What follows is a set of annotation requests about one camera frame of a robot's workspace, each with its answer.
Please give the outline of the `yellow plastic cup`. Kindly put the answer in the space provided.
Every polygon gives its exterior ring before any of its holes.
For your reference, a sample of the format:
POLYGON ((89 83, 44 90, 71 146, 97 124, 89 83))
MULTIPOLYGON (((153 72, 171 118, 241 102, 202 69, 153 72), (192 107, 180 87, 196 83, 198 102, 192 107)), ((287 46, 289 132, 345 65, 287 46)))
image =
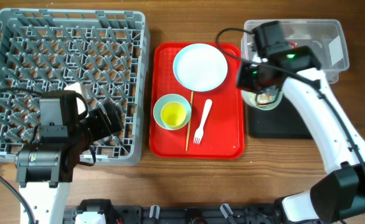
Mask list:
POLYGON ((161 109, 161 120, 169 129, 181 128, 186 119, 185 107, 176 101, 166 103, 161 109))

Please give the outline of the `grey dishwasher rack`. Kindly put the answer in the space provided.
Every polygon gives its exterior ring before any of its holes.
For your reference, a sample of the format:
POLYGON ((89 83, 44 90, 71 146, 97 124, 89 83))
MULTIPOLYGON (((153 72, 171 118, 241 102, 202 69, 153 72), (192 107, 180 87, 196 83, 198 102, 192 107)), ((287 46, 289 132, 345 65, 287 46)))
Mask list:
POLYGON ((145 79, 150 33, 140 11, 71 9, 0 10, 0 162, 16 153, 40 123, 41 93, 82 86, 86 108, 111 103, 123 129, 93 143, 84 162, 135 166, 143 145, 145 79))

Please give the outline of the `red snack wrapper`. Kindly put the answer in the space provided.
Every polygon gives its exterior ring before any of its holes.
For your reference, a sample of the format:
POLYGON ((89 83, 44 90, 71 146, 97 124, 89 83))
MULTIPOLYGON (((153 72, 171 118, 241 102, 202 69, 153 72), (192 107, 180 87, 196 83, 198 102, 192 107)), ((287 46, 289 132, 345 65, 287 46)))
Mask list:
POLYGON ((290 42, 290 45, 293 49, 295 49, 297 47, 297 43, 294 43, 294 42, 290 42))

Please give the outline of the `white round plate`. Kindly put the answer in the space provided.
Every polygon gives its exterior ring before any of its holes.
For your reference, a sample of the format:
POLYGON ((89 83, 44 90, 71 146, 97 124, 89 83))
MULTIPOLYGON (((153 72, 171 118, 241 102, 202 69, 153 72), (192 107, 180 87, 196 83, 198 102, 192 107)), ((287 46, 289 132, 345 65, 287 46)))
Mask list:
POLYGON ((226 79, 228 63, 217 48, 209 44, 191 44, 175 56, 173 73, 176 80, 191 91, 211 91, 226 79))

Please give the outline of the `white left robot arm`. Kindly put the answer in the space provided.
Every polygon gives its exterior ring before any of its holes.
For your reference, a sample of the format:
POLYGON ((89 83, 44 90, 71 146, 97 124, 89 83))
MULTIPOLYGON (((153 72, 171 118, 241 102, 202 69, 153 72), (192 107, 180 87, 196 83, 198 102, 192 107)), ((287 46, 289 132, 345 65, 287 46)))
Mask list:
POLYGON ((15 158, 16 181, 23 198, 21 223, 62 223, 73 169, 93 142, 123 129, 121 111, 110 102, 78 112, 81 94, 48 91, 39 99, 39 138, 15 158))

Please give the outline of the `white label sticker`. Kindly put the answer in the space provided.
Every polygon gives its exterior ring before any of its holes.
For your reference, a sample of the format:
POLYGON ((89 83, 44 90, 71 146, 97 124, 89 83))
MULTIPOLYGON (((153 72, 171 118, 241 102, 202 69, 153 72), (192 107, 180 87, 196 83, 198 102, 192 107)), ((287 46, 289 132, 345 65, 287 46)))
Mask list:
POLYGON ((343 49, 341 45, 340 36, 337 36, 335 39, 333 39, 328 44, 328 48, 331 59, 331 65, 333 66, 343 59, 343 49))

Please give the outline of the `black food waste tray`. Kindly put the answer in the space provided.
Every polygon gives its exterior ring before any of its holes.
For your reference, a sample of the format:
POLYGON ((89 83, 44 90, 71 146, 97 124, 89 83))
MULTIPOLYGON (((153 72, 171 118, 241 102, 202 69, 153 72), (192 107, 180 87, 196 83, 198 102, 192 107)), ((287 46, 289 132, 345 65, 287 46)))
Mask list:
POLYGON ((247 109, 248 134, 253 138, 313 139, 297 110, 285 98, 272 110, 247 109))

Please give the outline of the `white plastic fork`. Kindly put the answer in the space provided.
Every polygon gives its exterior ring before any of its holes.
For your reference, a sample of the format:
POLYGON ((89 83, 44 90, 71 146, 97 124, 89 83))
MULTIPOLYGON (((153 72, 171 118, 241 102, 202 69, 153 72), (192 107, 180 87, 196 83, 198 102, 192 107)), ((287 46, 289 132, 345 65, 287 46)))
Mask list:
POLYGON ((212 100, 207 99, 204 104, 201 122, 199 124, 199 127, 196 129, 196 132, 194 133, 194 144, 200 144, 202 141, 202 138, 204 135, 204 125, 205 125, 207 117, 210 113, 211 107, 212 107, 212 100))

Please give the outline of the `red plastic tray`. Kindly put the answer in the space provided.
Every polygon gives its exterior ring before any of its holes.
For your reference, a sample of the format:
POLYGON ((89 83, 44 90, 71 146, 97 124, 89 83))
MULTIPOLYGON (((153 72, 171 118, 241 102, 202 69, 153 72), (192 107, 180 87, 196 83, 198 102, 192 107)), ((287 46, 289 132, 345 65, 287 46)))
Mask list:
POLYGON ((175 79, 173 60, 187 42, 165 42, 154 52, 151 104, 159 99, 181 96, 183 102, 193 107, 190 123, 179 130, 167 130, 160 126, 160 117, 151 112, 149 125, 149 148, 164 158, 177 159, 235 159, 245 149, 244 103, 240 90, 235 86, 238 61, 228 58, 226 80, 208 93, 191 93, 175 79), (200 144, 193 144, 195 129, 199 126, 200 112, 206 99, 213 105, 204 126, 204 137, 200 144))

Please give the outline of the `clear plastic bin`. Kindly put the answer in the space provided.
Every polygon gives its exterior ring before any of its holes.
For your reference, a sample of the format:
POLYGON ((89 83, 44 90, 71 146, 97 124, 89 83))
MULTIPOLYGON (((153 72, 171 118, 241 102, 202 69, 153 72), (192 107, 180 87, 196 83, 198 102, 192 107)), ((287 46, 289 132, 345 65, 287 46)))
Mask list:
POLYGON ((297 47, 308 46, 322 64, 328 83, 339 80, 339 74, 349 68, 346 40, 341 24, 336 19, 280 19, 287 41, 297 43, 297 47), (328 44, 340 36, 343 59, 331 65, 328 44))

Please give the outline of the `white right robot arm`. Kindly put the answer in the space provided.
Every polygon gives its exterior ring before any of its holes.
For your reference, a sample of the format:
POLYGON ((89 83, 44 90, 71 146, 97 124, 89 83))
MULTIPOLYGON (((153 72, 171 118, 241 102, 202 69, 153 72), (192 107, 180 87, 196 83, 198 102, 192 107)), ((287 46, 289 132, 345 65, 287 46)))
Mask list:
POLYGON ((247 22, 237 87, 244 101, 264 111, 283 99, 297 110, 314 139, 326 176, 310 190, 279 198, 278 223, 334 223, 365 213, 365 140, 334 96, 321 61, 308 46, 294 47, 283 21, 247 22))

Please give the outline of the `pale green bowl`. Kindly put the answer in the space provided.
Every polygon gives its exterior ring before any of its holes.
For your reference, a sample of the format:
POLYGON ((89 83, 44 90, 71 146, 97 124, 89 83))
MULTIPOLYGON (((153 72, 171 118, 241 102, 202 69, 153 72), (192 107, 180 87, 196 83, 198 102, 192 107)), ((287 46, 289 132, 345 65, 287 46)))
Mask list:
POLYGON ((283 93, 281 91, 272 95, 269 93, 256 94, 242 90, 241 95, 247 105, 265 111, 276 108, 283 98, 283 93))

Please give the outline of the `wooden chopstick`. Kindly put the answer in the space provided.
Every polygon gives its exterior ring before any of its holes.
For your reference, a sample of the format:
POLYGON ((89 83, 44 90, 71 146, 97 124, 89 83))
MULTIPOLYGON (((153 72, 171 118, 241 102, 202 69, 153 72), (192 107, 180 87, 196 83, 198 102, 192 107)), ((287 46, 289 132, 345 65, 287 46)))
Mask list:
POLYGON ((191 116, 192 116, 193 99, 194 99, 194 91, 191 90, 191 96, 190 96, 190 109, 191 109, 191 114, 190 114, 190 117, 189 117, 189 122, 187 124, 186 147, 185 147, 185 151, 186 152, 188 152, 189 138, 190 138, 190 132, 191 132, 191 116))

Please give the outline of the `pale blue bowl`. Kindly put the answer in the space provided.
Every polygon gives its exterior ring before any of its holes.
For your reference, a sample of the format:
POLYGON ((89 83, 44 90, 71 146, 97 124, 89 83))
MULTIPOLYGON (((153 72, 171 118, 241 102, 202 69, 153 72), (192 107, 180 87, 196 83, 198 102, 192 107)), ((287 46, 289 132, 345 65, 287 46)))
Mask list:
POLYGON ((153 109, 153 117, 156 121, 156 123, 161 126, 163 129, 167 129, 167 130, 176 130, 176 129, 169 129, 167 126, 164 125, 164 123, 161 120, 161 109, 162 107, 169 102, 172 101, 176 101, 178 103, 181 103, 185 109, 186 109, 186 119, 184 124, 182 125, 182 127, 184 127, 185 125, 188 124, 189 122, 189 117, 191 114, 191 109, 190 109, 190 103, 188 102, 187 99, 185 99, 183 96, 181 95, 177 95, 177 94, 168 94, 168 95, 164 95, 162 96, 156 103, 153 109))

